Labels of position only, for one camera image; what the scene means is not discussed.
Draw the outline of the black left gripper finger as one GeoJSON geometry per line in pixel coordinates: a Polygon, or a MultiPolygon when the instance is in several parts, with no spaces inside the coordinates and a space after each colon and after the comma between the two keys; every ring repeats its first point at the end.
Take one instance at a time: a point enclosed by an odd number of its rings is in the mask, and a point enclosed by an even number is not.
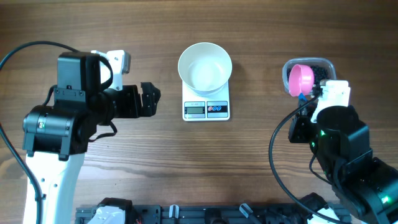
{"type": "Polygon", "coordinates": [[[160,90],[151,82],[141,82],[141,88],[142,103],[144,105],[157,105],[161,97],[160,90]]]}
{"type": "Polygon", "coordinates": [[[157,98],[155,93],[143,93],[142,94],[142,117],[151,117],[156,114],[157,110],[157,98]]]}

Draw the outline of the pink scoop with blue handle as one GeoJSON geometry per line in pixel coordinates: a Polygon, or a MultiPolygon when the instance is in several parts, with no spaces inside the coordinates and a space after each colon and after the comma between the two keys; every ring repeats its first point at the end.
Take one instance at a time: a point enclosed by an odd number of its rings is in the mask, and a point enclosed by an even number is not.
{"type": "Polygon", "coordinates": [[[289,94],[293,97],[307,96],[315,83],[314,72],[308,65],[296,64],[289,75],[289,94]]]}

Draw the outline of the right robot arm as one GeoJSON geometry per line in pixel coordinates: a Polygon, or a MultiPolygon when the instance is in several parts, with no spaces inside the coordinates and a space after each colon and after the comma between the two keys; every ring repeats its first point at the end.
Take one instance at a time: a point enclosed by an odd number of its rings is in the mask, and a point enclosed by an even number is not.
{"type": "Polygon", "coordinates": [[[397,223],[397,169],[373,155],[368,126],[353,106],[315,105],[295,114],[288,139],[307,143],[342,206],[365,223],[397,223]]]}

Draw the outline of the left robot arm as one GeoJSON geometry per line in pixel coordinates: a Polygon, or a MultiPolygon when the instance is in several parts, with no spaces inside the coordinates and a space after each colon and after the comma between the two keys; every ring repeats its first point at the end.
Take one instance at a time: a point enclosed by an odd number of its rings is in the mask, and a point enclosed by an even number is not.
{"type": "Polygon", "coordinates": [[[161,93],[151,82],[111,88],[113,78],[101,81],[107,58],[89,52],[64,52],[58,57],[57,85],[52,106],[38,105],[24,118],[23,150],[33,173],[27,185],[24,223],[69,223],[80,169],[98,126],[114,118],[155,115],[161,93]]]}

